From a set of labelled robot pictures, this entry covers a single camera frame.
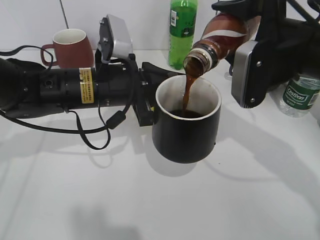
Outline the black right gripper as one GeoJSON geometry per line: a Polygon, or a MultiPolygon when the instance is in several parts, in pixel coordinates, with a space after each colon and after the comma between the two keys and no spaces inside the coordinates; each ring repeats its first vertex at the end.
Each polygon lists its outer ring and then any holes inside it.
{"type": "MultiPolygon", "coordinates": [[[[269,41],[270,88],[297,74],[320,77],[320,24],[295,0],[289,4],[304,18],[286,17],[285,0],[231,0],[212,4],[212,9],[242,20],[260,16],[255,41],[269,41]]],[[[233,69],[235,53],[227,57],[233,69]]]]}

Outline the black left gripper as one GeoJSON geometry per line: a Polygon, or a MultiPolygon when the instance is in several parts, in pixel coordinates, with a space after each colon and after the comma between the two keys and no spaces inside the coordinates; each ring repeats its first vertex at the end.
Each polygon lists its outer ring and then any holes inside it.
{"type": "Polygon", "coordinates": [[[103,51],[96,50],[95,59],[95,97],[102,107],[123,106],[114,113],[105,124],[117,127],[127,117],[129,108],[133,108],[140,127],[154,124],[155,86],[163,81],[184,75],[160,68],[150,62],[137,65],[136,55],[130,53],[126,58],[111,57],[103,62],[103,51]]]}

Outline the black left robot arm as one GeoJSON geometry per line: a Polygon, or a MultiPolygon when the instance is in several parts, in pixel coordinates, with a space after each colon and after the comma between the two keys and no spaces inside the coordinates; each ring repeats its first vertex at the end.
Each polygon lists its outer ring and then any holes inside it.
{"type": "Polygon", "coordinates": [[[0,61],[0,113],[24,125],[34,119],[78,109],[122,107],[111,119],[116,127],[133,107],[140,126],[152,124],[155,91],[176,72],[149,62],[141,67],[134,54],[95,67],[54,68],[32,61],[0,61]]]}

